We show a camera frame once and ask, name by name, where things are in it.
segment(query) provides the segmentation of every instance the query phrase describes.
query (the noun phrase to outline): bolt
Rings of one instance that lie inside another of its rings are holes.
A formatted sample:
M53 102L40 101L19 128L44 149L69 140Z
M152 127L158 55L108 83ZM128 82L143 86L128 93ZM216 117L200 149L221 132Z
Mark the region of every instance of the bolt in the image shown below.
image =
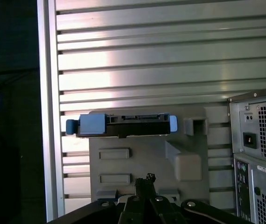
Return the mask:
M195 203L194 203L194 202L187 202L187 205L188 205L189 207L194 207L194 206L195 206Z
M156 201L161 202L161 201L163 201L163 198L162 197L156 197Z
M102 203L101 204L103 207L107 207L107 206L109 206L109 203L108 202L104 202L104 203Z
M260 188L255 187L255 188L254 188L254 193L255 193L257 196L260 196Z

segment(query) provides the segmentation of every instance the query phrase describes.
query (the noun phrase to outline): aluminum frame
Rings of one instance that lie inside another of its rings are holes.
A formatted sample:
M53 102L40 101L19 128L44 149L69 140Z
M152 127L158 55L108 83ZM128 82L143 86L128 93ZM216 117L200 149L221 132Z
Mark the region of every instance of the aluminum frame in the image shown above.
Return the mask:
M55 0L38 0L42 135L47 222L64 215Z

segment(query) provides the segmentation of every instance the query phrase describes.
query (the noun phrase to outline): dark background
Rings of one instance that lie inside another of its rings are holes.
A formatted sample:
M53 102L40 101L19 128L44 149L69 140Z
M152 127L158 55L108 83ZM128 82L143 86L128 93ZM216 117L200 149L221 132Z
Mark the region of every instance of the dark background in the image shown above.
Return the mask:
M0 85L0 223L45 223L36 0L0 0L0 84L8 80Z

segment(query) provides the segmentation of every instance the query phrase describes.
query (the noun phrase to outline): gray plastic block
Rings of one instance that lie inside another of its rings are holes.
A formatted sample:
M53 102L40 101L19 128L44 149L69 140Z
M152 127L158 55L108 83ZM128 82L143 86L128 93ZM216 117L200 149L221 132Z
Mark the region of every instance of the gray plastic block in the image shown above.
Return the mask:
M199 181L202 179L202 161L198 154L188 152L181 146L165 142L166 158L174 167L178 181Z
M100 190L97 192L98 198L115 198L117 190Z
M115 159L129 159L129 148L109 148L99 149L99 159L102 160L115 160Z
M99 181L108 185L128 185L131 183L131 174L100 174Z
M184 134L194 136L195 133L195 125L201 126L201 132L204 135L208 134L208 120L203 117L193 117L184 119Z

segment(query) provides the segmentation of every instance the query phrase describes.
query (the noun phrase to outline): computer tower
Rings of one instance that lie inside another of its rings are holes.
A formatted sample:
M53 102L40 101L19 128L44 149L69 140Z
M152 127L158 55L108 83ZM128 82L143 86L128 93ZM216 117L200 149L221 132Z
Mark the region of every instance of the computer tower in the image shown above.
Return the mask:
M229 102L237 215L266 224L266 90Z

